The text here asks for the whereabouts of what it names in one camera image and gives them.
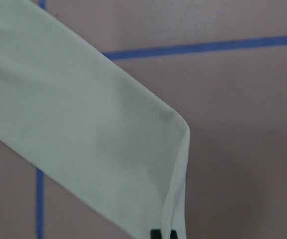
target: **vertical blue line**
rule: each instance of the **vertical blue line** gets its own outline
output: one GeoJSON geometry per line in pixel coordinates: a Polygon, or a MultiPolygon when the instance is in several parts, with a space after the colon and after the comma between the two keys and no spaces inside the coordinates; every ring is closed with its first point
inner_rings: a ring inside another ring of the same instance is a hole
{"type": "MultiPolygon", "coordinates": [[[[38,5],[46,9],[46,0],[39,0],[38,5]]],[[[36,169],[36,234],[44,239],[44,173],[36,169]]]]}

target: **ribbed fabric texture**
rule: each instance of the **ribbed fabric texture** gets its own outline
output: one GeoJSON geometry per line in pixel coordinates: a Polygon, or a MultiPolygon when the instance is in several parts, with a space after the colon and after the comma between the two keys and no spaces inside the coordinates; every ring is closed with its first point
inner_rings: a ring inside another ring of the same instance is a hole
{"type": "Polygon", "coordinates": [[[0,0],[0,140],[134,238],[186,238],[187,124],[28,0],[0,0]]]}

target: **light green cloth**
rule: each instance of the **light green cloth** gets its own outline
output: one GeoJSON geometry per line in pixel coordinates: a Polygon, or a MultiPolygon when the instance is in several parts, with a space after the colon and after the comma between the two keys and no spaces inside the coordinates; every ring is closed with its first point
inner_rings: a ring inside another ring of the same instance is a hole
{"type": "Polygon", "coordinates": [[[0,0],[0,140],[134,238],[186,238],[187,124],[28,0],[0,0]]]}

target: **blue tape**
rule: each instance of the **blue tape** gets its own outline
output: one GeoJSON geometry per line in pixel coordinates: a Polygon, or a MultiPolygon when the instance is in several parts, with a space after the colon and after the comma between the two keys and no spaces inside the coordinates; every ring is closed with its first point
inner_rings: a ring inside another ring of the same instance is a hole
{"type": "Polygon", "coordinates": [[[44,173],[36,169],[36,233],[38,239],[44,238],[44,173]]]}
{"type": "Polygon", "coordinates": [[[155,57],[166,55],[177,55],[207,51],[224,51],[244,48],[268,47],[287,45],[287,36],[275,36],[264,38],[252,38],[243,40],[221,41],[211,43],[199,43],[191,45],[165,46],[145,49],[134,49],[124,51],[112,51],[103,53],[110,60],[121,60],[130,58],[155,57]]]}
{"type": "Polygon", "coordinates": [[[46,0],[39,0],[38,1],[38,5],[42,8],[42,9],[46,9],[46,0]]]}

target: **cloth fold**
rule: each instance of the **cloth fold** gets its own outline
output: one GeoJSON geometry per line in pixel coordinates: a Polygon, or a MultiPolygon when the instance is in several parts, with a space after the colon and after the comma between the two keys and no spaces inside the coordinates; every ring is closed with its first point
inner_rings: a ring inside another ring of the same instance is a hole
{"type": "Polygon", "coordinates": [[[0,140],[137,239],[186,239],[189,128],[28,0],[0,0],[0,140]]]}

